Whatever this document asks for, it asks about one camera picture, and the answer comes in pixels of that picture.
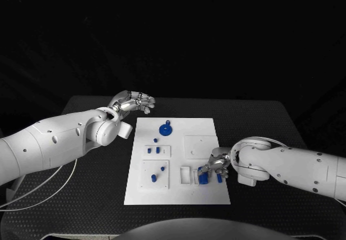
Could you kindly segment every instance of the blue object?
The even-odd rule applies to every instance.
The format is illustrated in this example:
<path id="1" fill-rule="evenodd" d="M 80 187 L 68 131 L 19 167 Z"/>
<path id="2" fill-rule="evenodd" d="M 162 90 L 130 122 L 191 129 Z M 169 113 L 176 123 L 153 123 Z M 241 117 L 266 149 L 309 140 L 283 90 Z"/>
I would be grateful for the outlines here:
<path id="1" fill-rule="evenodd" d="M 208 184 L 208 172 L 205 172 L 202 175 L 198 176 L 198 181 L 199 184 L 205 185 Z"/>
<path id="2" fill-rule="evenodd" d="M 218 175 L 218 182 L 222 183 L 222 175 L 221 174 L 217 174 Z"/>
<path id="3" fill-rule="evenodd" d="M 169 136 L 172 134 L 172 122 L 168 120 L 166 124 L 160 126 L 159 132 L 163 136 Z"/>

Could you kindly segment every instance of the cable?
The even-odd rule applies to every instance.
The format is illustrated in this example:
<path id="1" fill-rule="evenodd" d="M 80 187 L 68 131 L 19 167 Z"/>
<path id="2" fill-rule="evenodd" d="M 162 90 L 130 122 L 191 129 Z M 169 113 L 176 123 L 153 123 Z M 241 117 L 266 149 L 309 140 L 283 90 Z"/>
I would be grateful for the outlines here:
<path id="1" fill-rule="evenodd" d="M 68 177 L 68 179 L 67 179 L 67 182 L 65 182 L 64 185 L 61 186 L 59 190 L 58 190 L 44 201 L 41 201 L 39 203 L 36 203 L 36 204 L 32 205 L 32 206 L 28 206 L 28 207 L 19 208 L 19 209 L 9 209 L 9 210 L 5 209 L 5 210 L 0 210 L 0 212 L 21 211 L 21 210 L 29 209 L 29 208 L 41 205 L 45 201 L 48 201 L 48 200 L 58 194 L 58 192 L 64 189 L 65 185 L 68 184 L 68 182 L 70 182 L 70 180 L 71 180 L 71 177 L 72 177 L 72 175 L 74 175 L 75 169 L 77 169 L 77 165 L 78 165 L 78 160 L 75 160 L 75 162 L 74 162 L 74 169 L 72 169 L 71 175 L 70 175 L 70 177 Z"/>
<path id="2" fill-rule="evenodd" d="M 0 209 L 2 209 L 5 206 L 13 204 L 13 203 L 15 203 L 18 200 L 21 200 L 22 198 L 25 198 L 31 193 L 34 193 L 34 192 L 47 184 L 47 182 L 52 179 L 52 177 L 57 175 L 57 173 L 59 172 L 59 170 L 62 169 L 62 167 L 64 167 L 64 166 L 61 166 L 61 167 L 58 168 L 58 170 L 55 171 L 55 173 L 52 174 L 52 176 L 47 179 L 47 181 L 45 181 L 32 191 L 29 191 L 29 192 L 28 192 L 25 195 L 22 195 L 19 198 L 13 199 L 13 200 L 9 201 L 6 204 L 3 204 L 3 205 L 0 206 Z"/>
<path id="3" fill-rule="evenodd" d="M 346 207 L 346 205 L 345 205 L 345 203 L 342 203 L 342 201 L 339 201 L 336 198 L 335 198 L 335 200 Z"/>
<path id="4" fill-rule="evenodd" d="M 251 138 L 260 138 L 260 139 L 264 139 L 264 140 L 271 141 L 271 142 L 274 142 L 276 144 L 282 145 L 283 147 L 287 147 L 286 144 L 283 144 L 280 141 L 277 141 L 277 140 L 274 140 L 274 139 L 271 139 L 271 138 L 261 137 L 261 136 L 253 136 Z"/>

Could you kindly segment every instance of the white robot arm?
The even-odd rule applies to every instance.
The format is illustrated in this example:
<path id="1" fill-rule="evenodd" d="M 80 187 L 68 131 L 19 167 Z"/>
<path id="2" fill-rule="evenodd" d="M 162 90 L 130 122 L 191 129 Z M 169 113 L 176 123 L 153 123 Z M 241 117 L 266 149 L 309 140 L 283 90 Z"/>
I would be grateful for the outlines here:
<path id="1" fill-rule="evenodd" d="M 198 174 L 215 170 L 228 178 L 232 164 L 241 184 L 254 187 L 271 175 L 283 184 L 346 201 L 346 158 L 284 144 L 273 148 L 267 140 L 248 137 L 232 148 L 215 148 Z"/>
<path id="2" fill-rule="evenodd" d="M 107 146 L 133 127 L 121 122 L 130 111 L 150 113 L 156 100 L 142 92 L 123 91 L 109 107 L 75 112 L 38 121 L 0 139 L 0 185 L 21 176 L 57 168 L 90 150 Z"/>

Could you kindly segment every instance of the white platform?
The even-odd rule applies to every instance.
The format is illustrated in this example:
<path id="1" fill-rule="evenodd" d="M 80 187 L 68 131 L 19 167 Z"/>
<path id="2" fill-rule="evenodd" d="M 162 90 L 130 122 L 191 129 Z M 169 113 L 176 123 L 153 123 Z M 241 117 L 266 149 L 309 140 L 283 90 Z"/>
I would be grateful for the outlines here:
<path id="1" fill-rule="evenodd" d="M 173 132 L 162 136 L 159 128 L 168 120 Z M 156 147 L 160 147 L 160 153 L 156 153 Z M 218 183 L 215 172 L 207 185 L 195 184 L 194 171 L 196 174 L 198 168 L 208 163 L 217 147 L 212 118 L 137 118 L 124 205 L 230 205 L 227 182 L 224 179 Z M 186 167 L 191 181 L 186 180 Z M 158 175 L 156 182 L 152 182 L 152 174 Z"/>

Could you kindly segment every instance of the black table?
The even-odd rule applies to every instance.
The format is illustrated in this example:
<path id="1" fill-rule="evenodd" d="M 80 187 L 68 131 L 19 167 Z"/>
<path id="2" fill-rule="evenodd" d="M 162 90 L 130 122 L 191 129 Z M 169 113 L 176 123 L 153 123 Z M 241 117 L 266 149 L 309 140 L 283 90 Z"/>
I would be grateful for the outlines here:
<path id="1" fill-rule="evenodd" d="M 64 114 L 107 106 L 109 96 L 74 96 Z M 221 147 L 243 138 L 273 138 L 306 148 L 283 104 L 277 101 L 158 98 L 150 115 L 134 111 L 124 119 L 136 129 L 137 117 L 214 118 Z M 227 180 L 231 205 L 124 205 L 134 133 L 117 137 L 78 160 L 75 174 L 59 194 L 39 206 L 8 212 L 2 219 L 5 240 L 41 239 L 47 234 L 116 235 L 162 220 L 220 218 L 247 222 L 292 236 L 319 235 L 338 240 L 345 234 L 346 217 L 336 200 L 283 185 L 273 178 L 256 187 L 238 183 L 230 169 Z M 44 200 L 65 183 L 74 163 L 62 167 L 48 184 L 9 209 Z M 51 176 L 55 169 L 25 177 L 19 197 Z"/>

